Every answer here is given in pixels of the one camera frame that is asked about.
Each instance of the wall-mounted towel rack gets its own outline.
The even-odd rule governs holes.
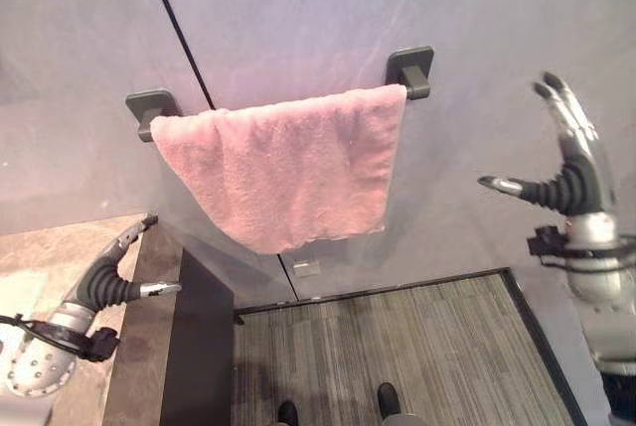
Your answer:
[[[152,141],[150,122],[157,116],[181,115],[172,93],[168,90],[150,90],[126,96],[126,105],[139,121],[137,134],[141,141]]]
[[[400,83],[406,86],[409,100],[427,98],[430,95],[428,74],[433,62],[431,47],[417,47],[393,52],[387,60],[385,84]],[[152,141],[150,122],[153,118],[181,115],[177,102],[168,90],[151,90],[133,93],[126,97],[126,105],[139,121],[137,134],[144,143]]]
[[[385,84],[406,85],[407,98],[417,100],[430,95],[428,74],[433,63],[431,47],[416,47],[393,52],[387,60]]]

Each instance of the black shoe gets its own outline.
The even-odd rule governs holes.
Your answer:
[[[390,383],[382,383],[378,387],[378,405],[382,419],[387,419],[392,414],[400,414],[398,392]]]
[[[296,411],[296,405],[291,401],[285,401],[278,406],[278,420],[279,423],[285,423],[289,426],[298,426],[298,411]]]

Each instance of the wall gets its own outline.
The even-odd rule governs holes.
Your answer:
[[[495,196],[486,173],[549,178],[559,154],[530,89],[566,77],[603,135],[622,221],[636,228],[634,0],[171,0],[216,104],[236,109],[382,83],[396,49],[431,45],[432,95],[412,102],[387,229],[283,256],[318,260],[302,298],[503,265],[548,212]]]
[[[293,300],[137,138],[124,98],[160,86],[209,108],[160,0],[0,0],[0,233],[156,211],[238,306]]]

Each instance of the striped gray carpet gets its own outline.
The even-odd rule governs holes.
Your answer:
[[[380,425],[382,381],[430,426],[572,424],[499,274],[243,319],[234,426],[285,399],[301,426]]]

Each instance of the robotic arm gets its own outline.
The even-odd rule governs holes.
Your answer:
[[[636,236],[619,235],[609,165],[594,126],[569,86],[546,72],[535,92],[556,122],[563,155],[546,183],[485,176],[487,188],[557,211],[556,226],[536,229],[531,255],[564,270],[591,356],[603,379],[613,424],[636,424]]]
[[[5,378],[12,393],[34,398],[49,395],[67,383],[75,371],[76,357],[90,361],[110,358],[119,343],[115,330],[103,328],[91,337],[85,335],[96,314],[105,307],[181,290],[177,283],[139,284],[117,274],[117,264],[130,244],[156,222],[157,216],[150,215],[111,242],[48,322],[23,321],[21,316],[1,319],[26,332]]]

